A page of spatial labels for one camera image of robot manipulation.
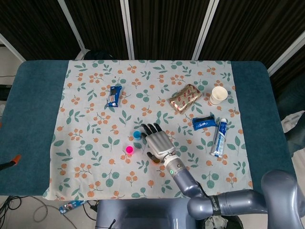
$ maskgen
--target table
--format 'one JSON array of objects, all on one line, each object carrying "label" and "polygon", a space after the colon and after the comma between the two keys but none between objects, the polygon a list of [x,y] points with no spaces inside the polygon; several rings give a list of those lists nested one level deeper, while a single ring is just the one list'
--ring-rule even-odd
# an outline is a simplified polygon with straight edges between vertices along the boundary
[{"label": "table", "polygon": [[[48,155],[67,66],[67,61],[20,66],[3,115],[0,151],[3,162],[18,153],[23,158],[18,166],[1,171],[0,194],[42,195],[47,188]],[[260,62],[232,62],[232,69],[253,186],[261,192],[265,172],[295,173],[266,68]]]}]

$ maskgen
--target floor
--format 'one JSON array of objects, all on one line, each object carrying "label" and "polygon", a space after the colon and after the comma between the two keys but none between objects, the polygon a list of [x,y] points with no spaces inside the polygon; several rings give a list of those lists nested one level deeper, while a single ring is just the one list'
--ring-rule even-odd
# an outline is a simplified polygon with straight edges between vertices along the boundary
[{"label": "floor", "polygon": [[[14,77],[10,75],[15,75],[17,72],[18,66],[21,62],[6,48],[0,47],[0,84],[12,84]],[[297,122],[297,116],[301,113],[290,115],[285,120],[283,120],[282,125],[284,131],[288,131],[291,129]],[[300,150],[294,154],[292,158],[295,172],[298,178],[298,183],[305,193],[305,149]],[[7,197],[0,196],[0,206],[2,205],[3,201],[5,201]],[[64,202],[58,201],[48,201],[43,199],[42,197],[37,197],[38,199],[42,200],[47,205],[52,205],[56,208],[63,205]],[[19,203],[18,200],[15,200],[11,207],[17,206]],[[46,219],[40,223],[34,221],[42,219],[45,214],[45,208],[40,208],[36,214],[35,210],[41,206],[41,203],[31,197],[23,198],[22,205],[15,211],[8,211],[6,215],[6,220],[3,226],[3,229],[57,229],[57,228],[73,228],[68,220],[66,220],[62,215],[60,215],[59,211],[53,208],[48,209],[48,215]],[[95,218],[96,213],[91,209],[87,210],[91,217]],[[75,224],[76,228],[94,228],[95,221],[89,219],[84,211],[83,208],[77,208],[71,212],[68,212],[66,216]],[[245,229],[266,229],[267,228],[267,215],[243,215],[240,216]],[[303,224],[305,224],[305,217],[302,218]]]}]

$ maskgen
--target black curtain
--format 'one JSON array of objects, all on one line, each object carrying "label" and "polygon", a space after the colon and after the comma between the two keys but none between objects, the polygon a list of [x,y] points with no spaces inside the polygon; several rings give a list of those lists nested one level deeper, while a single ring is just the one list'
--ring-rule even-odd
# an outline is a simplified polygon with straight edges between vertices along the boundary
[{"label": "black curtain", "polygon": [[135,59],[190,60],[209,0],[129,0]]},{"label": "black curtain", "polygon": [[275,97],[278,97],[282,93],[286,85],[288,85],[288,83],[292,79],[302,74],[303,75],[305,74],[304,61],[305,61],[305,46],[303,46],[296,54],[294,54],[281,68],[279,68],[270,77]]},{"label": "black curtain", "polygon": [[80,47],[57,0],[1,0],[0,33],[26,59],[75,59]]},{"label": "black curtain", "polygon": [[120,0],[66,0],[85,48],[128,59]]},{"label": "black curtain", "polygon": [[305,31],[304,0],[220,0],[199,60],[267,68]]}]

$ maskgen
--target paper cup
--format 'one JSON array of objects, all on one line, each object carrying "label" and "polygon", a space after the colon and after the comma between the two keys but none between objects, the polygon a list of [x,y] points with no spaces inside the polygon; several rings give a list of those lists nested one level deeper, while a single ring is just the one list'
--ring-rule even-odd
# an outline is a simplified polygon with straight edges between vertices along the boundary
[{"label": "paper cup", "polygon": [[228,97],[228,92],[224,87],[217,86],[213,88],[211,96],[210,96],[210,103],[213,105],[217,105],[221,103]]}]

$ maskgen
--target blue toothpaste tube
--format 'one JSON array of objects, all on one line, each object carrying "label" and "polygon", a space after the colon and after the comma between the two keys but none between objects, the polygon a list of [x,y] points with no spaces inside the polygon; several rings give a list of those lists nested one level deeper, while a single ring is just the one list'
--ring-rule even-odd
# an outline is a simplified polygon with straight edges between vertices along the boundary
[{"label": "blue toothpaste tube", "polygon": [[122,87],[121,86],[112,86],[110,87],[110,95],[107,99],[107,106],[109,107],[118,107],[119,106],[119,97],[120,97],[120,91]]},{"label": "blue toothpaste tube", "polygon": [[210,126],[217,126],[214,117],[206,117],[206,118],[193,118],[193,127],[194,130],[203,129]]},{"label": "blue toothpaste tube", "polygon": [[218,131],[214,141],[213,149],[211,151],[211,155],[216,157],[223,157],[226,130],[227,130],[227,120],[225,118],[222,118],[218,125]]},{"label": "blue toothpaste tube", "polygon": [[59,207],[59,212],[61,214],[65,214],[67,211],[73,210],[73,209],[83,205],[84,203],[86,203],[86,200],[71,201],[71,202],[65,204],[64,206]]}]

